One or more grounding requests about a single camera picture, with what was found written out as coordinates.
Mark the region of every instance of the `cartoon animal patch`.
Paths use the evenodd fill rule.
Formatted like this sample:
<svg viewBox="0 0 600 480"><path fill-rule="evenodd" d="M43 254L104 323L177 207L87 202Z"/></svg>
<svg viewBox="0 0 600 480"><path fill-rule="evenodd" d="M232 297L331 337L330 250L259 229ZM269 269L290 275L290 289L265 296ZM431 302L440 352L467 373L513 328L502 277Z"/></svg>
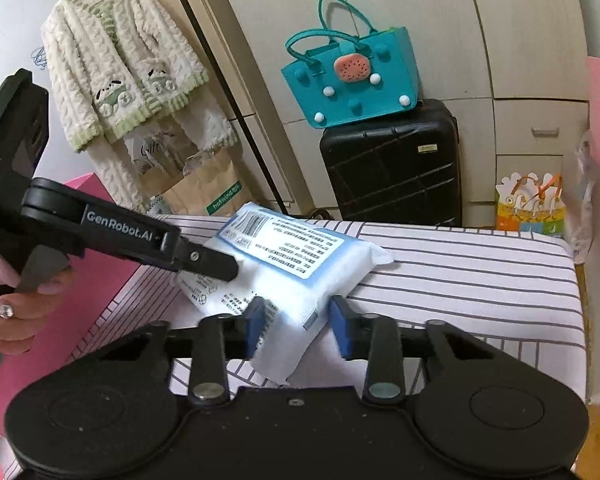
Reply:
<svg viewBox="0 0 600 480"><path fill-rule="evenodd" d="M109 117L118 111L119 106L125 107L132 101L129 92L126 91L126 85L119 79L109 81L105 88L96 92L95 97L96 106L104 117Z"/></svg>
<svg viewBox="0 0 600 480"><path fill-rule="evenodd" d="M152 68L147 74L149 85L154 94L159 94L166 90L167 92L175 92L176 84L164 70Z"/></svg>

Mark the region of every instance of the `colorful gift bag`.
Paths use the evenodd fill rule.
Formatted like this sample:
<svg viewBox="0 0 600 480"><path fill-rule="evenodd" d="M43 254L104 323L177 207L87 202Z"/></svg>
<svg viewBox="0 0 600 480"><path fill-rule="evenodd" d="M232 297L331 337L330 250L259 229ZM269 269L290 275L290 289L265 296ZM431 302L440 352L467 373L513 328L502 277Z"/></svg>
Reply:
<svg viewBox="0 0 600 480"><path fill-rule="evenodd" d="M418 69L407 29L379 32L354 6L336 0L368 25L369 34L359 38L332 30L322 16L323 1L318 3L318 15L324 28L303 30L289 38L285 47L296 60L282 69L309 124L326 128L413 108L418 100ZM304 54L292 48L314 36L327 37L329 43Z"/></svg>
<svg viewBox="0 0 600 480"><path fill-rule="evenodd" d="M496 229L533 232L561 237L566 218L562 201L562 177L547 173L544 179L529 173L513 173L496 186Z"/></svg>

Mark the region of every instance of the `barcode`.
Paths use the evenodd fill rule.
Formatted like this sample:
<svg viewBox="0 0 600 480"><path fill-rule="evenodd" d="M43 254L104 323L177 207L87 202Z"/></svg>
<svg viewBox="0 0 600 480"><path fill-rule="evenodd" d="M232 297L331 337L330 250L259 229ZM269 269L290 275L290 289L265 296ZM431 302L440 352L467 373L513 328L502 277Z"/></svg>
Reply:
<svg viewBox="0 0 600 480"><path fill-rule="evenodd" d="M267 220L269 216L265 214L250 212L235 226L235 229L247 236L256 237Z"/></svg>
<svg viewBox="0 0 600 480"><path fill-rule="evenodd" d="M304 328L305 330L309 330L311 328L311 325L315 323L315 320L318 319L318 311L314 310L311 315L309 316L309 319L307 319L304 322L304 325L302 325L302 328Z"/></svg>

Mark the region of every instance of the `shopping bag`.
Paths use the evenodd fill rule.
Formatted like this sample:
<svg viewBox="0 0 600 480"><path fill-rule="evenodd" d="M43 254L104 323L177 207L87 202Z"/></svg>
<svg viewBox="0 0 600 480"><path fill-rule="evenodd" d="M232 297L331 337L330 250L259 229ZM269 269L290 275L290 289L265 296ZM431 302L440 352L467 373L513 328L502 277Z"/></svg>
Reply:
<svg viewBox="0 0 600 480"><path fill-rule="evenodd" d="M187 173L162 194L176 215L231 216L253 199L226 148L190 158Z"/></svg>
<svg viewBox="0 0 600 480"><path fill-rule="evenodd" d="M369 34L359 38L327 28L323 1L318 3L318 14L324 28L298 32L285 44L296 60L282 69L282 75L308 123L325 128L413 108L418 100L418 69L407 29L379 32L345 0L336 1L359 16ZM329 42L304 54L293 49L298 41L315 36Z"/></svg>
<svg viewBox="0 0 600 480"><path fill-rule="evenodd" d="M496 229L562 236L566 206L562 201L560 174L547 173L539 180L534 173L513 173L511 177L503 177L496 191Z"/></svg>
<svg viewBox="0 0 600 480"><path fill-rule="evenodd" d="M112 202L95 174L66 183L90 195ZM16 394L39 378L62 367L71 352L139 265L87 250L84 258L71 257L76 277L62 305L51 315L46 328L33 339L31 350L4 356L0 364L0 434L4 412Z"/></svg>

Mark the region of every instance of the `striped mattress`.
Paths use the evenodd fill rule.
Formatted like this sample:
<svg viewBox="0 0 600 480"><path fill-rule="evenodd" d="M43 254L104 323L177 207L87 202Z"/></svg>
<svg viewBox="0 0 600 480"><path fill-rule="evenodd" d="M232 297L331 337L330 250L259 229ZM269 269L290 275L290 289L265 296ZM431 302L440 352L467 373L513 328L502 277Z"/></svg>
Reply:
<svg viewBox="0 0 600 480"><path fill-rule="evenodd" d="M205 242L226 219L164 217L184 235ZM395 263L378 267L352 291L359 312L391 316L400 325L422 327L443 319L554 377L580 397L586 392L586 347L582 307L571 251L561 240L533 233L487 229L401 226L374 222L310 221L374 242L391 251ZM75 348L70 361L156 319L192 326L201 316L177 286L173 273L140 267ZM185 393L189 362L174 363L171 389ZM424 386L419 360L404 362L407 388ZM362 389L366 362L343 361L325 327L295 373L294 387ZM248 362L227 365L230 388L270 386ZM5 441L0 462L6 480L19 467Z"/></svg>

